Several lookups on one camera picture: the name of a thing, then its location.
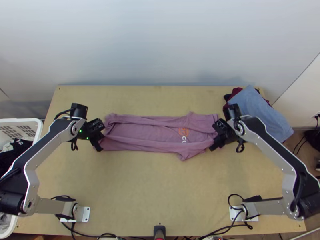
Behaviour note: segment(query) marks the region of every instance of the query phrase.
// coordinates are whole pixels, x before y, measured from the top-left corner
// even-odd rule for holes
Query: orange logo
[[[179,128],[179,135],[187,137],[189,135],[189,129],[187,129],[187,128]]]

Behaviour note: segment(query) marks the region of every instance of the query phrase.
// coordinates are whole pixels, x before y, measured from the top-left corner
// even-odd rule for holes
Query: white laundry basket
[[[0,119],[0,149],[15,138],[33,139],[35,144],[40,139],[43,123],[37,118]],[[8,237],[16,227],[18,217],[0,212],[0,239]]]

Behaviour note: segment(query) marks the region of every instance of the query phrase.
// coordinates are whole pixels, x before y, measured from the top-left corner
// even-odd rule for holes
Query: plywood tabletop
[[[88,106],[88,120],[109,113],[183,116],[219,114],[221,86],[58,86],[44,123],[73,102]],[[95,152],[87,141],[78,151],[63,143],[37,169],[38,194],[51,198],[69,195],[90,206],[87,223],[76,230],[87,234],[152,236],[153,226],[166,226],[168,236],[201,236],[231,224],[227,197],[281,196],[282,173],[258,148],[247,144],[237,154],[237,143],[214,152],[207,150],[181,162],[175,154],[135,151]],[[233,228],[228,234],[267,234],[304,231],[303,222],[286,216],[260,216],[253,230]],[[69,235],[53,215],[19,218],[15,232]]]

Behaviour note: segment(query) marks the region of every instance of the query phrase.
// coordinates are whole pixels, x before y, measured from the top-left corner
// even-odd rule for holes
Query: power outlet
[[[314,117],[317,116],[318,114],[320,114],[320,112],[317,112],[316,114],[314,114],[313,116],[311,116],[311,118],[314,118]]]

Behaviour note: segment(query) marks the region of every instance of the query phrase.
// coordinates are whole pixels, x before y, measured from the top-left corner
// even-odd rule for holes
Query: black cable
[[[317,127],[318,127],[318,125],[319,125],[319,116],[314,116],[314,118],[317,120],[317,125],[316,125],[316,127],[314,128],[314,129],[316,130]],[[294,150],[293,150],[293,154],[294,154],[294,155],[297,155],[298,152],[299,152],[299,150],[300,150],[300,148],[302,147],[302,145],[306,143],[307,140],[302,143],[302,145],[301,145],[300,148],[298,149],[297,153],[296,153],[296,154],[294,153],[294,152],[296,151],[297,146],[301,143],[301,141],[304,139],[304,137],[305,137],[305,136],[303,136],[303,137],[300,139],[300,141],[298,142],[298,144],[294,147]]]
[[[305,141],[301,144],[301,146],[299,147],[299,149],[298,149],[298,151],[297,151],[297,153],[296,153],[296,156],[298,155],[298,153],[299,153],[299,151],[300,151],[300,148],[301,148],[306,142],[307,142],[307,140],[305,140]]]
[[[68,109],[68,110],[59,112],[59,113],[54,117],[53,120],[56,120],[56,119],[57,119],[60,115],[62,115],[62,114],[66,114],[67,112],[70,112],[72,109],[74,109],[74,108],[70,108],[70,109]]]
[[[300,141],[298,142],[298,144],[294,147],[293,154],[294,154],[294,152],[296,151],[297,146],[302,142],[303,139],[304,139],[304,136],[300,139]]]
[[[147,239],[141,238],[141,237],[129,237],[129,238],[137,238],[137,239],[147,240]]]
[[[247,222],[244,222],[244,224],[234,225],[236,219],[238,218],[238,216],[239,216],[242,212],[243,212],[243,209],[242,209],[240,212],[238,212],[238,214],[236,215],[236,217],[234,218],[234,220],[232,221],[232,224],[231,224],[230,226],[226,226],[226,227],[223,227],[223,228],[219,228],[219,229],[217,229],[217,230],[215,230],[215,231],[213,231],[213,232],[211,232],[211,233],[209,233],[209,234],[207,234],[207,235],[204,235],[204,236],[199,237],[198,239],[199,239],[199,240],[202,240],[202,239],[204,239],[204,238],[206,238],[206,237],[209,237],[209,236],[223,235],[223,234],[227,233],[231,228],[235,228],[235,227],[247,227],[247,228],[249,228],[250,230],[252,230],[253,227],[252,227],[251,225],[249,225]]]
[[[60,195],[60,196],[55,196],[55,197],[53,197],[53,198],[51,198],[51,199],[56,199],[56,198],[58,198],[58,197],[71,198],[71,197],[68,196],[68,195]],[[75,233],[75,234],[78,234],[78,235],[80,235],[80,236],[83,236],[83,237],[97,238],[97,240],[99,240],[101,237],[105,237],[105,238],[116,238],[116,237],[117,237],[115,234],[108,233],[108,232],[103,233],[103,234],[101,234],[101,235],[88,235],[88,234],[83,234],[83,233],[80,233],[80,232],[74,230],[74,226],[76,225],[75,222],[73,222],[73,223],[71,224],[71,227],[69,227],[68,225],[66,225],[64,222],[61,222],[61,223],[62,223],[62,225],[63,225],[66,229],[68,229],[68,230],[71,232],[71,237],[72,237],[73,240],[76,240],[76,238],[75,238],[75,236],[74,236],[74,233]]]
[[[242,201],[244,200],[243,197],[240,196],[239,194],[235,194],[235,193],[230,194],[230,195],[228,196],[228,204],[229,204],[230,208],[231,208],[231,209],[234,209],[234,210],[241,211],[242,208],[234,208],[233,206],[231,206],[231,204],[230,204],[230,198],[231,198],[232,196],[238,196],[238,197],[240,197],[240,198],[242,199]]]

